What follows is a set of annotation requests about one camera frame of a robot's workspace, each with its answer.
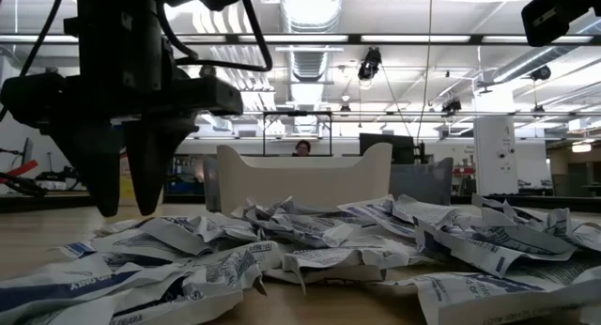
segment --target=person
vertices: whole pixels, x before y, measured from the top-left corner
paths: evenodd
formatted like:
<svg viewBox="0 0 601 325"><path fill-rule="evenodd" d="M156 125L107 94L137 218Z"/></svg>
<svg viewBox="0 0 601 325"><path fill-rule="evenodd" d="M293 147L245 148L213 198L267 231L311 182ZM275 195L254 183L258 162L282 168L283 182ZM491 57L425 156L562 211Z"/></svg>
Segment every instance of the person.
<svg viewBox="0 0 601 325"><path fill-rule="evenodd" d="M297 143L297 152L292 156L307 157L311 153L311 144L305 140L301 140Z"/></svg>

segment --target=wooden table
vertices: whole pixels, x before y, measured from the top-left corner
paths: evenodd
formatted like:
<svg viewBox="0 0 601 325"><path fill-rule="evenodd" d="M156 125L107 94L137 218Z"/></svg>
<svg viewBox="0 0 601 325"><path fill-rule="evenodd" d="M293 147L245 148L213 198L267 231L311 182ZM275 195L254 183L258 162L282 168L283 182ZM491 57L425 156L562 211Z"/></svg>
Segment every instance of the wooden table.
<svg viewBox="0 0 601 325"><path fill-rule="evenodd" d="M204 206L165 205L156 215L189 216ZM579 218L594 220L593 214ZM95 208L20 212L0 215L0 279L25 274L53 261L65 260L49 249L89 239L92 230L121 220L141 218L137 209L124 208L117 217L104 219ZM417 266L391 272L395 279L444 267ZM266 282L269 296L256 291L244 293L244 302L211 324L292 325L292 324L425 324L416 297L384 297L356 286L308 286L307 295L299 286ZM574 324L578 313L563 313L520 324Z"/></svg>

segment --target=table surface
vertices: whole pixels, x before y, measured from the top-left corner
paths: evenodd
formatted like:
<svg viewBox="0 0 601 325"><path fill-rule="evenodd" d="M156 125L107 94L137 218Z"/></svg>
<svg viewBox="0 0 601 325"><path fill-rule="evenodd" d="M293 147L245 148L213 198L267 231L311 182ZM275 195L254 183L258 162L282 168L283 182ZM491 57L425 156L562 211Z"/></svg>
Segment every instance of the table surface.
<svg viewBox="0 0 601 325"><path fill-rule="evenodd" d="M201 205L164 205L155 215L190 216ZM599 220L591 213L575 214L583 220ZM22 275L39 266L65 260L56 246L92 237L105 224L141 219L136 208L122 208L114 218L104 219L96 208L58 209L0 215L0 279ZM402 279L444 267L415 266L389 273ZM381 296L357 286L299 286L266 282L269 296L244 292L244 301L210 324L425 324L417 297ZM578 313L531 319L520 324L574 324Z"/></svg>

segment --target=white cylinder column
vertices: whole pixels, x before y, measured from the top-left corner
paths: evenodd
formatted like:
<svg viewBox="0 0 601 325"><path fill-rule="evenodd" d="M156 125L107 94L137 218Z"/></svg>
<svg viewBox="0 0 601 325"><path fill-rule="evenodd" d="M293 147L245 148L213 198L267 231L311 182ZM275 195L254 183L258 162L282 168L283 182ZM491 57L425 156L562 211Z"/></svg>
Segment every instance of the white cylinder column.
<svg viewBox="0 0 601 325"><path fill-rule="evenodd" d="M477 112L513 112L511 89L502 86L473 100ZM511 116L478 117L474 121L478 194L517 193L516 131Z"/></svg>

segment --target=desk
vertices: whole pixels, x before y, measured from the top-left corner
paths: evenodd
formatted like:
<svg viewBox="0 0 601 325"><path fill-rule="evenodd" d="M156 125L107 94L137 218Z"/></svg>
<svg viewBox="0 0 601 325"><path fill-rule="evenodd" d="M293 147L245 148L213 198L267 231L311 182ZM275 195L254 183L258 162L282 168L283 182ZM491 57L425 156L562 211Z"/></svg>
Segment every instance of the desk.
<svg viewBox="0 0 601 325"><path fill-rule="evenodd" d="M204 209L199 205L164 205L156 215L190 216ZM475 207L466 207L477 211ZM594 214L577 214L585 220L598 220ZM114 218L104 219L96 208L61 209L0 215L0 279L23 274L53 261L65 260L48 249L88 239L92 230L131 218L140 218L137 209L124 208ZM402 279L432 271L461 270L416 266L391 271L389 277ZM425 324L415 296L383 298L354 286L308 286L303 296L300 286L266 282L268 297L254 290L244 292L244 301L211 325L386 325ZM531 319L519 324L574 324L577 312Z"/></svg>

